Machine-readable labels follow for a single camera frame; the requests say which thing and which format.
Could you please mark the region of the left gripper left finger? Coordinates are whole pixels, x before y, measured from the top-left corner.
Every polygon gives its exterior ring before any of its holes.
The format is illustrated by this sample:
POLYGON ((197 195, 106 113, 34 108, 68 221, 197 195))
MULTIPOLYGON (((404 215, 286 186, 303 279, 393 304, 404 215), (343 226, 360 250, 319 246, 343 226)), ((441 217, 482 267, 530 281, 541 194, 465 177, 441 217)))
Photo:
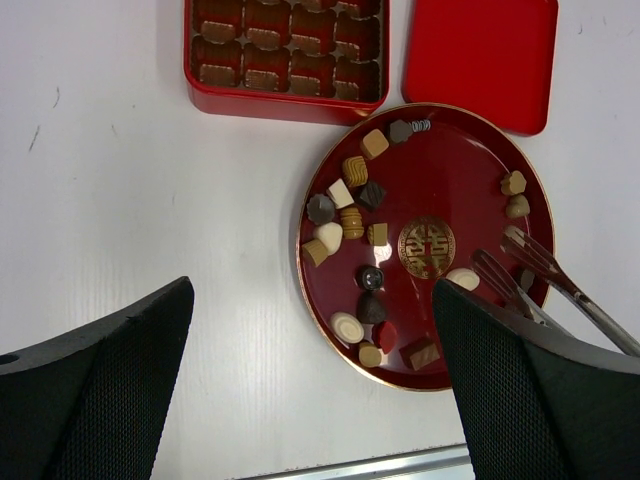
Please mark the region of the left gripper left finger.
POLYGON ((181 277, 1 357, 4 479, 147 479, 194 307, 181 277))

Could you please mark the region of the metal tongs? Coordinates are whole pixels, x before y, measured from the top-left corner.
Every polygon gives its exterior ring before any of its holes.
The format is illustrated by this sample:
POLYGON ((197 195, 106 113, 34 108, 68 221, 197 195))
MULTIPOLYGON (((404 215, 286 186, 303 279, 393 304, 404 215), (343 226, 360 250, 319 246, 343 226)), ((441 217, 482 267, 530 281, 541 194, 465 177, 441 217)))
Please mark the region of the metal tongs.
MULTIPOLYGON (((591 323, 624 354, 637 357, 639 342, 599 305, 591 300, 562 270, 554 256, 523 230, 507 227, 501 238, 501 249, 536 278, 564 295, 591 323)), ((568 331, 553 320, 526 294, 511 274, 486 250, 471 256, 473 270, 508 304, 525 317, 552 327, 563 334, 568 331)))

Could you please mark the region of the white oval swirl chocolate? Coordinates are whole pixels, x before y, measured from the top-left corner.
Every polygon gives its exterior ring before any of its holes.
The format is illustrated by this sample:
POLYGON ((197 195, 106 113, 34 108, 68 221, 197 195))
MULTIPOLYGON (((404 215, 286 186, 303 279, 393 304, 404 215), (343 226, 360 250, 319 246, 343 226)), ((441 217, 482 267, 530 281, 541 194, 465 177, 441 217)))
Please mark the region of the white oval swirl chocolate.
POLYGON ((446 279, 468 291, 474 291, 480 284, 479 275, 469 268, 450 270, 446 275, 446 279))

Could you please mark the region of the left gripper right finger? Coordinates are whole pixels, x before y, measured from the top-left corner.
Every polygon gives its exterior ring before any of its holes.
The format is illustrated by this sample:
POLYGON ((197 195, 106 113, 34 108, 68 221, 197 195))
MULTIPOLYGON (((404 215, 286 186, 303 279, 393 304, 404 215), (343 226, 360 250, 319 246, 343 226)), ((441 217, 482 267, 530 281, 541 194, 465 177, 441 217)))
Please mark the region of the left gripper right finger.
POLYGON ((446 280, 432 307, 479 479, 636 479, 639 360, 446 280))

